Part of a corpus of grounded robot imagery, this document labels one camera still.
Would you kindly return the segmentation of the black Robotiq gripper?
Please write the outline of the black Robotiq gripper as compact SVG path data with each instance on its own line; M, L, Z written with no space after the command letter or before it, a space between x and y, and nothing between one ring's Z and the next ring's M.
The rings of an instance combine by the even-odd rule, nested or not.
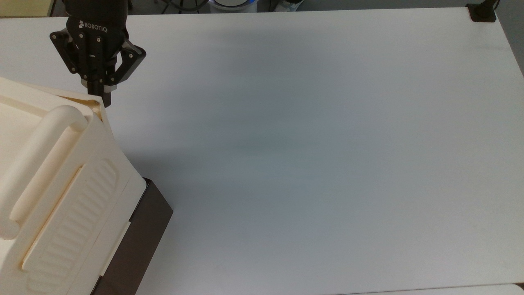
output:
M65 29L50 40L71 74L79 75L89 95L100 96L105 107L111 93L125 82L147 53L129 41L127 0L66 0Z

